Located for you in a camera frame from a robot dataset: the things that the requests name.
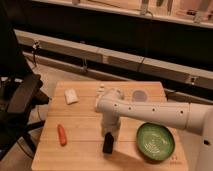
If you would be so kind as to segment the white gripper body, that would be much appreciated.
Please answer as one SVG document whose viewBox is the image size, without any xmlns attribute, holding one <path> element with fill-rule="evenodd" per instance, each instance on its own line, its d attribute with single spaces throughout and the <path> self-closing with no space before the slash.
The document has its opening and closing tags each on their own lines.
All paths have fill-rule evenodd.
<svg viewBox="0 0 213 171">
<path fill-rule="evenodd" d="M 103 114 L 101 120 L 101 131 L 103 130 L 106 134 L 110 132 L 119 132 L 121 126 L 121 120 L 119 116 L 114 116 L 111 114 Z"/>
</svg>

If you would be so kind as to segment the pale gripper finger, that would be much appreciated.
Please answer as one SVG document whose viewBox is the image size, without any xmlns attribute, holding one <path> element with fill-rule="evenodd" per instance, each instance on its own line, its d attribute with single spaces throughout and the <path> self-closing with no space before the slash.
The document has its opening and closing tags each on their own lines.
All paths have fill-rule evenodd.
<svg viewBox="0 0 213 171">
<path fill-rule="evenodd" d="M 113 133 L 114 143 L 117 143 L 119 140 L 119 132 Z"/>
<path fill-rule="evenodd" d="M 102 138 L 105 138 L 106 133 L 102 130 L 101 135 L 102 135 Z"/>
</svg>

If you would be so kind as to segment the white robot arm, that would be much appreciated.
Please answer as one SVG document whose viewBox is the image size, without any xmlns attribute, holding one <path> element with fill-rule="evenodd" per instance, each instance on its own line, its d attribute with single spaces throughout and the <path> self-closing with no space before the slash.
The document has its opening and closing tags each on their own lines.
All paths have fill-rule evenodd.
<svg viewBox="0 0 213 171">
<path fill-rule="evenodd" d="M 213 105 L 184 102 L 133 102 L 124 99 L 119 89 L 110 89 L 96 103 L 102 113 L 105 132 L 119 129 L 120 118 L 128 117 L 202 137 L 195 171 L 213 171 Z"/>
</svg>

